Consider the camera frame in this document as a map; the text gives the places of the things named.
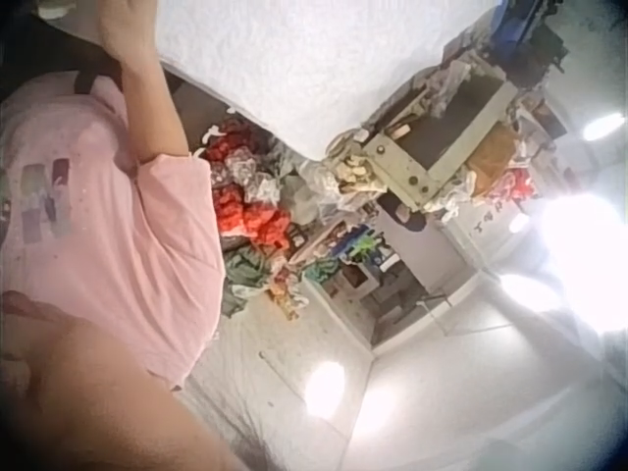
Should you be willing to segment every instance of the red fabric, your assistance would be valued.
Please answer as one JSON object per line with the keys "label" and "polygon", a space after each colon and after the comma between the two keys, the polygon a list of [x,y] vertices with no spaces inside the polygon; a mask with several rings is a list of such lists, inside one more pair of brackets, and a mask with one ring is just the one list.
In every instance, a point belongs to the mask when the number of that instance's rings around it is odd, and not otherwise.
{"label": "red fabric", "polygon": [[260,136],[248,124],[237,119],[224,121],[220,132],[225,135],[214,139],[205,149],[204,158],[210,162],[224,162],[229,154],[242,147],[247,147],[252,154],[266,151]]}
{"label": "red fabric", "polygon": [[[209,162],[224,162],[235,150],[247,147],[251,153],[264,152],[263,140],[250,126],[237,119],[227,120],[220,126],[226,135],[213,140],[205,150]],[[214,209],[221,235],[241,234],[254,243],[273,245],[280,249],[289,247],[286,231],[289,214],[262,202],[244,203],[243,190],[237,184],[229,184],[213,190]]]}
{"label": "red fabric", "polygon": [[213,196],[221,235],[237,233],[259,245],[289,247],[286,231],[290,218],[286,211],[267,203],[245,205],[242,189],[236,184],[215,189]]}

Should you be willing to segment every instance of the clothing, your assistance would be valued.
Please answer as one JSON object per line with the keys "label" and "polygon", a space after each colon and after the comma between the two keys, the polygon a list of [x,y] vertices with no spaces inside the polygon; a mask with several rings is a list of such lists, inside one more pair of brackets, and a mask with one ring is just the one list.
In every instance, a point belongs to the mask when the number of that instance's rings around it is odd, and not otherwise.
{"label": "clothing", "polygon": [[160,155],[138,168],[120,90],[98,78],[72,95],[75,76],[39,78],[3,104],[2,289],[93,322],[180,386],[220,316],[209,165]]}
{"label": "clothing", "polygon": [[396,210],[401,203],[401,200],[391,191],[387,191],[377,199],[377,203],[382,207],[384,211],[391,216],[392,220],[397,224],[404,226],[406,229],[413,233],[420,233],[425,229],[427,220],[425,215],[420,211],[410,213],[410,219],[407,222],[401,221],[396,215]]}

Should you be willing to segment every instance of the fluorescent light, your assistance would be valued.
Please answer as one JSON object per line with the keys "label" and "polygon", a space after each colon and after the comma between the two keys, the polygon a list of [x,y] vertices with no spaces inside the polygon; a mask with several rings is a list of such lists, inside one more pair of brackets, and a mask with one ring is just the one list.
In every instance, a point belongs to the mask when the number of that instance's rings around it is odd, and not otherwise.
{"label": "fluorescent light", "polygon": [[501,287],[517,303],[534,312],[547,312],[561,306],[560,297],[553,289],[531,278],[503,275]]}
{"label": "fluorescent light", "polygon": [[592,194],[558,199],[542,229],[574,313],[600,334],[628,328],[628,228],[610,203]]}
{"label": "fluorescent light", "polygon": [[344,368],[335,362],[320,365],[305,389],[305,404],[310,415],[330,419],[344,394]]}
{"label": "fluorescent light", "polygon": [[526,226],[530,224],[530,216],[524,213],[517,214],[512,221],[510,221],[510,226],[508,229],[513,234],[519,234],[521,231],[526,229]]}
{"label": "fluorescent light", "polygon": [[626,123],[626,118],[621,113],[613,113],[612,115],[604,116],[595,121],[589,123],[582,136],[585,140],[598,140],[606,137]]}
{"label": "fluorescent light", "polygon": [[585,193],[550,202],[542,218],[542,234],[561,270],[597,250],[604,233],[616,231],[621,219],[604,199]]}

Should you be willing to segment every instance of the white quilted fabric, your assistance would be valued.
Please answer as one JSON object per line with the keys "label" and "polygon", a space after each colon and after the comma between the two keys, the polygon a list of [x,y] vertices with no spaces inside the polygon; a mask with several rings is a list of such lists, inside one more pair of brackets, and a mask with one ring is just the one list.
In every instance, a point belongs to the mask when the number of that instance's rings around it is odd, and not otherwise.
{"label": "white quilted fabric", "polygon": [[[94,3],[79,2],[76,13],[85,20]],[[161,0],[158,43],[174,72],[321,160],[334,137],[437,64],[444,46],[497,3]],[[94,39],[74,13],[64,22]]]}

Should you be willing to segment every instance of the white wall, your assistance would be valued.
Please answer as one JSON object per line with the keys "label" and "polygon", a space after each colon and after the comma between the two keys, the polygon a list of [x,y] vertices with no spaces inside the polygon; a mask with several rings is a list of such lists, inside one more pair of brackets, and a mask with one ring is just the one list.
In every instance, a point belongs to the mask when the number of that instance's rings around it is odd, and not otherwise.
{"label": "white wall", "polygon": [[381,211],[376,227],[429,292],[443,288],[468,267],[449,239],[432,224],[413,233]]}
{"label": "white wall", "polygon": [[625,214],[626,129],[592,143],[580,138],[591,120],[626,114],[627,29],[625,22],[617,23],[619,13],[609,3],[570,0],[549,19],[569,55],[565,74],[551,71],[547,91],[551,108],[571,131],[557,143],[559,157]]}
{"label": "white wall", "polygon": [[[479,288],[440,324],[448,337],[433,324],[375,362],[362,417],[369,397],[386,397],[392,411],[377,432],[358,419],[344,471],[469,469],[487,446],[506,455],[500,470],[592,469],[586,459],[626,423],[625,396],[600,364],[495,288]],[[531,465],[535,457],[549,468]]]}

